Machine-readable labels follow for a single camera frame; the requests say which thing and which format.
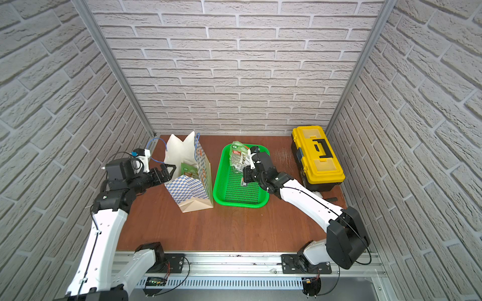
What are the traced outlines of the yellow black toolbox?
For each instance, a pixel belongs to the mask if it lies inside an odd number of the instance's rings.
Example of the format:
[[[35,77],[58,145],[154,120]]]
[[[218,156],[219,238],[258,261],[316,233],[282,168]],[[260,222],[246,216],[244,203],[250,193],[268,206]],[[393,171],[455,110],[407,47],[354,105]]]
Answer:
[[[345,174],[323,128],[299,126],[292,130],[292,153],[303,186],[310,191],[331,191],[345,180]]]

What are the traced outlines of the white blue checkered paper bag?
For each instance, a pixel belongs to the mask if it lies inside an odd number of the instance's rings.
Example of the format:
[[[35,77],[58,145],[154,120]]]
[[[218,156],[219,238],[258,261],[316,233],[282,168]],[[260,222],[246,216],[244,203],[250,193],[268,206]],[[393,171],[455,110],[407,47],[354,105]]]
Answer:
[[[165,146],[164,159],[157,160],[151,157],[149,161],[176,166],[172,180],[167,182],[165,187],[179,209],[183,213],[212,209],[214,200],[211,164],[200,144],[200,134],[193,131],[183,140],[173,134],[167,141],[157,137],[151,139],[146,148],[150,149],[151,144],[159,140]],[[182,163],[196,166],[199,179],[184,176],[181,169]]]

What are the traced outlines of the aluminium front rail frame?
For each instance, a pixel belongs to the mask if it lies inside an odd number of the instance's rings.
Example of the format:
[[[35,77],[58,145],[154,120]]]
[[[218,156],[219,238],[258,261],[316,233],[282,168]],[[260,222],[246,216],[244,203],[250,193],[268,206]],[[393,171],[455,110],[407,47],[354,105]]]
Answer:
[[[146,273],[135,285],[137,289],[145,288],[148,277],[167,278],[164,287],[145,289],[268,289],[297,290],[303,287],[302,282],[309,278],[326,280],[332,278],[341,281],[343,278],[367,280],[377,290],[383,290],[387,281],[379,256],[375,253],[363,254],[361,260],[369,265],[354,264],[349,270],[339,268],[330,262],[332,273],[316,274],[283,274],[281,255],[279,252],[184,252],[185,264],[181,274]]]

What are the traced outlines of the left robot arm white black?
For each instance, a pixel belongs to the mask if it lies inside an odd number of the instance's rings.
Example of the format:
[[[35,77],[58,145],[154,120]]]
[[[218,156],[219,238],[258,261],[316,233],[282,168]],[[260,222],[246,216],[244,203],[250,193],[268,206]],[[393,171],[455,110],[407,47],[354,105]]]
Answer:
[[[138,156],[113,160],[105,170],[107,178],[90,207],[92,225],[84,254],[63,300],[128,300],[147,272],[169,267],[161,243],[147,243],[112,275],[119,237],[134,201],[147,189],[170,181],[176,166],[149,168],[147,158]]]

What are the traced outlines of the clear green condiment packet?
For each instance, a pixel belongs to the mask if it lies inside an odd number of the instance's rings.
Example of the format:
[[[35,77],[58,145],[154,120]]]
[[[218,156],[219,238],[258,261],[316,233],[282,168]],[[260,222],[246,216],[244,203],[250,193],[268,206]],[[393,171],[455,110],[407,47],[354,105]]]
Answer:
[[[239,141],[230,145],[230,165],[238,172],[243,173],[244,169],[251,166],[251,150]]]

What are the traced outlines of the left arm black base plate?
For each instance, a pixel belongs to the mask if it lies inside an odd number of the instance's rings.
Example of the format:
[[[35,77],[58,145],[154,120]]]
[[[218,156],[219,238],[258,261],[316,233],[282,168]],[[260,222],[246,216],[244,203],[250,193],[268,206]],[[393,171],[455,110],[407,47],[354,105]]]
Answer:
[[[157,258],[147,273],[181,274],[185,264],[184,253],[167,253]]]

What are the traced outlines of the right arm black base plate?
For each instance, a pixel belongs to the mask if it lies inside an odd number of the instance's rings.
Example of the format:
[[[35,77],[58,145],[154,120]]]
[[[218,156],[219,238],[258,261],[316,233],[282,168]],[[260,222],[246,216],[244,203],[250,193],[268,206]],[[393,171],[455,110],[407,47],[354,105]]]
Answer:
[[[281,267],[283,274],[327,275],[332,273],[330,262],[313,265],[302,255],[294,253],[281,255]]]

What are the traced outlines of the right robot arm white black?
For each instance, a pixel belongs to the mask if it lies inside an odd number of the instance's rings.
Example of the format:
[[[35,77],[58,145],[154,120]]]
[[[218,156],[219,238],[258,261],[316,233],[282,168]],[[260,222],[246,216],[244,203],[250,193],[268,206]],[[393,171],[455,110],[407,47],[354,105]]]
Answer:
[[[249,163],[243,169],[245,183],[257,183],[269,194],[292,204],[315,221],[326,233],[326,238],[305,244],[298,252],[301,268],[307,270],[320,263],[335,262],[348,270],[368,249],[370,238],[360,213],[332,204],[309,191],[299,181],[280,173],[270,155],[257,146],[249,149]]]

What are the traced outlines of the green plastic basket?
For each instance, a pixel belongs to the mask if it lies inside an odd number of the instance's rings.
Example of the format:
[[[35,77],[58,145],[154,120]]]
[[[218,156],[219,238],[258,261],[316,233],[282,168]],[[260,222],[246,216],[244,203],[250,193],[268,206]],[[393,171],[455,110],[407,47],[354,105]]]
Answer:
[[[231,144],[223,148],[217,176],[213,187],[213,198],[217,204],[239,208],[257,209],[269,201],[269,193],[257,183],[242,185],[242,172],[230,165]]]

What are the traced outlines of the small circuit board left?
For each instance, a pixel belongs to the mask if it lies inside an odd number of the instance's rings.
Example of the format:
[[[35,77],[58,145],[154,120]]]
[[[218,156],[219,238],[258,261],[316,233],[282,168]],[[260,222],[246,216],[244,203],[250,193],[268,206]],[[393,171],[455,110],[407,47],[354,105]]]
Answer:
[[[167,278],[148,277],[145,283],[145,288],[164,287],[167,281]]]

